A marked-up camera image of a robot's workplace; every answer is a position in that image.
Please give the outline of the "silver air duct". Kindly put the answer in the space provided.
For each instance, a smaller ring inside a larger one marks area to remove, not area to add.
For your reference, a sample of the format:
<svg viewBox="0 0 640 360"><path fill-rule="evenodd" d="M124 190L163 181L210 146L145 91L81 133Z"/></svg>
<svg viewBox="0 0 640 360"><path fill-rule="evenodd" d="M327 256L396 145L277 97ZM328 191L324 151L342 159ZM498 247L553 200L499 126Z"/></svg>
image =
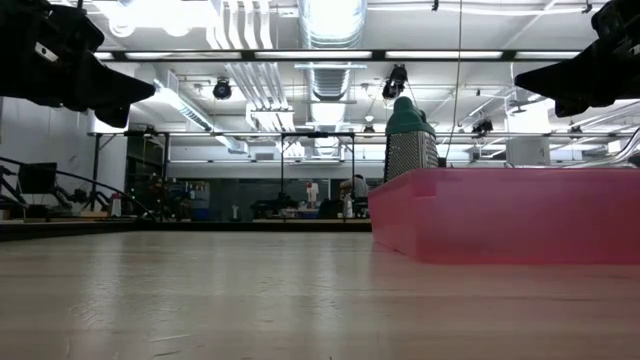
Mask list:
<svg viewBox="0 0 640 360"><path fill-rule="evenodd" d="M297 0L302 47L353 49L363 38L367 0ZM348 92L352 70L308 70L312 94L320 101L340 101Z"/></svg>

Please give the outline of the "black overhead light bar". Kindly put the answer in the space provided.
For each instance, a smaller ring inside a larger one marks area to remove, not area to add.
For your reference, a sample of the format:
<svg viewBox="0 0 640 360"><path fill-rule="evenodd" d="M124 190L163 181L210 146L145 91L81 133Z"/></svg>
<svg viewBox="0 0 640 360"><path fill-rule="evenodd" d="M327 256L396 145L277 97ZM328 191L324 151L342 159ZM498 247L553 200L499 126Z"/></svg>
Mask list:
<svg viewBox="0 0 640 360"><path fill-rule="evenodd" d="M577 50L110 50L97 52L103 62L555 62Z"/></svg>

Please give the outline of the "black table frame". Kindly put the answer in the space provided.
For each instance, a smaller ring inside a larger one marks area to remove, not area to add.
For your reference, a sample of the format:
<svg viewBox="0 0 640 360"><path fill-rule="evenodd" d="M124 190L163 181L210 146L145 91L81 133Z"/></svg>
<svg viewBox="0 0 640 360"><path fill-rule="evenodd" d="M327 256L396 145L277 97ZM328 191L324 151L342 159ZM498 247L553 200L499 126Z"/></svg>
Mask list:
<svg viewBox="0 0 640 360"><path fill-rule="evenodd" d="M304 232L370 233L368 221L153 222L92 221L0 223L0 243L9 241L129 232Z"/></svg>

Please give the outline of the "black monitor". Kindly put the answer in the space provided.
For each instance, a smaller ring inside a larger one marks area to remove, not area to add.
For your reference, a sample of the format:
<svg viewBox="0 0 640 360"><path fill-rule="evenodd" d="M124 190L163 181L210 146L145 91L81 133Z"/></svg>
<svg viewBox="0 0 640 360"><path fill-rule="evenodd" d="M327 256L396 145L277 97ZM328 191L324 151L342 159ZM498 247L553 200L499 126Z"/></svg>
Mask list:
<svg viewBox="0 0 640 360"><path fill-rule="evenodd" d="M56 186L57 164L32 163L19 167L18 181L23 194L49 194Z"/></svg>

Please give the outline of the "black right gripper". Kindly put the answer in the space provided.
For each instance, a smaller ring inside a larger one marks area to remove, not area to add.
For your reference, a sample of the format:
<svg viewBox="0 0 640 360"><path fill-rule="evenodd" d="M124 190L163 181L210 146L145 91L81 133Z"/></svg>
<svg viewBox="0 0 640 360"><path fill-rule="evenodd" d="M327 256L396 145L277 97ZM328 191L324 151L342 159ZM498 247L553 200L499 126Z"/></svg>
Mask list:
<svg viewBox="0 0 640 360"><path fill-rule="evenodd" d="M640 43L594 42L572 59L518 74L515 85L556 100L558 118L588 103L640 98Z"/></svg>

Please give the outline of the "pink plastic tray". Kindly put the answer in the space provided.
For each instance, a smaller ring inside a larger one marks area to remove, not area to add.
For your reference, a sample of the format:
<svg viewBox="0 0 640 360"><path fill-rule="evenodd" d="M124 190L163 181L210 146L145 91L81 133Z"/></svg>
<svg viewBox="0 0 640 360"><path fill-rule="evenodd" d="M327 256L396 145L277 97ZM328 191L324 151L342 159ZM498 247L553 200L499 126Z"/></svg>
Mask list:
<svg viewBox="0 0 640 360"><path fill-rule="evenodd" d="M375 242L422 263L640 265L637 169L418 169L368 204Z"/></svg>

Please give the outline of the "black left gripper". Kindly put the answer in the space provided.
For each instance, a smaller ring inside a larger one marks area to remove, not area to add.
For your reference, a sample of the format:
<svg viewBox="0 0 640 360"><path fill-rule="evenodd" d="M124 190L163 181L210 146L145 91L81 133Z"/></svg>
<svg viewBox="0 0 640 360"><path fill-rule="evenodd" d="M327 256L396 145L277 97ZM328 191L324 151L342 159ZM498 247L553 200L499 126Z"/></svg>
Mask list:
<svg viewBox="0 0 640 360"><path fill-rule="evenodd" d="M93 53L75 59L69 43L75 9L47 0L0 0L0 95L36 104L97 108L98 120L125 128L130 104L155 87L104 65Z"/></svg>

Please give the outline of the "black frame stand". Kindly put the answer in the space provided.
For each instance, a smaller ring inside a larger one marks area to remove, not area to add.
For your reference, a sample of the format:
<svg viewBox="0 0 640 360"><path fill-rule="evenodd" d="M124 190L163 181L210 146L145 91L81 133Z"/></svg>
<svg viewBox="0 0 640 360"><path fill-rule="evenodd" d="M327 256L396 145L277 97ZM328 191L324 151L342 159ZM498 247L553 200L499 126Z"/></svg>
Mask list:
<svg viewBox="0 0 640 360"><path fill-rule="evenodd" d="M292 180L305 181L308 201L336 198L334 181L355 176L353 132L294 131L279 134L279 197Z"/></svg>

